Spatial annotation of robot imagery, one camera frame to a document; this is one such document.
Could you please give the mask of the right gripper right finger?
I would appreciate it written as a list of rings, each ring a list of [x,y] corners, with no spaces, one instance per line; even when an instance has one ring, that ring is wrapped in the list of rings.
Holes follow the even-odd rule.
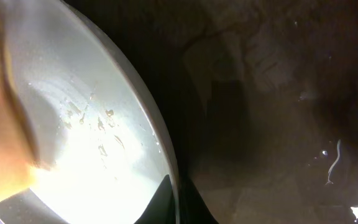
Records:
[[[190,178],[182,178],[179,190],[181,224],[218,224]]]

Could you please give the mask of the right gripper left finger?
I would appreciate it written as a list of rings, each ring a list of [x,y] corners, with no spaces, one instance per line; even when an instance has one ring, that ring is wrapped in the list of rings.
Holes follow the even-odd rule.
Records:
[[[163,178],[135,224],[176,224],[175,199],[169,175]]]

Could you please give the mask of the light grey plate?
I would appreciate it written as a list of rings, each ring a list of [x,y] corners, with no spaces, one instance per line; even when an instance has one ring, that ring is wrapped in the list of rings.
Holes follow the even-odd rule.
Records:
[[[0,223],[135,223],[178,169],[145,83],[114,42],[63,1],[0,1],[13,85],[39,155],[37,183]]]

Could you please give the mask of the green yellow sponge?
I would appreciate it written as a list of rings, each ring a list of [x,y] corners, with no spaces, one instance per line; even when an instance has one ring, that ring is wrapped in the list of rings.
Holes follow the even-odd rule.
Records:
[[[0,23],[0,202],[28,189],[38,167],[39,155],[13,85]]]

